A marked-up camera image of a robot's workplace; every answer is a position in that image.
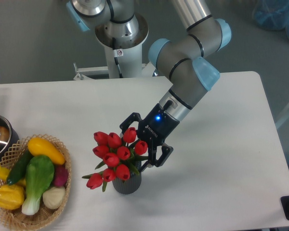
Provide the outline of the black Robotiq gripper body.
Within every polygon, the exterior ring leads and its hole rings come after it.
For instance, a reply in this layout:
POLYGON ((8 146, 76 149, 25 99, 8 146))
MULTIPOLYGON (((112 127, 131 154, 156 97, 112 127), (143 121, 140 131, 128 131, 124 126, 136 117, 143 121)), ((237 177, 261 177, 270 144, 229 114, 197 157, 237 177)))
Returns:
POLYGON ((151 141, 153 146, 161 146, 179 123, 180 121, 168 115, 157 103, 149 114, 139 122, 137 136, 147 144, 151 141))

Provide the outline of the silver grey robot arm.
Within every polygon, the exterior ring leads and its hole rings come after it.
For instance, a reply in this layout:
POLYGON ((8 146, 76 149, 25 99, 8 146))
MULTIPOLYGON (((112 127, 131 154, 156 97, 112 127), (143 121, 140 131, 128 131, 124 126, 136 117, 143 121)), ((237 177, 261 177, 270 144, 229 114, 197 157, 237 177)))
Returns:
MULTIPOLYGON (((137 136, 148 144, 144 167, 162 166, 172 153, 165 139, 220 78, 206 57, 231 39, 228 23, 214 19, 205 1, 174 0, 172 4, 187 36, 178 43, 158 39, 148 52, 151 64, 172 87, 145 118, 133 113, 120 125, 126 131, 138 122, 137 136)), ((82 31, 95 31, 105 50, 110 78, 141 75, 148 25, 135 12, 132 0, 70 0, 66 6, 82 31)))

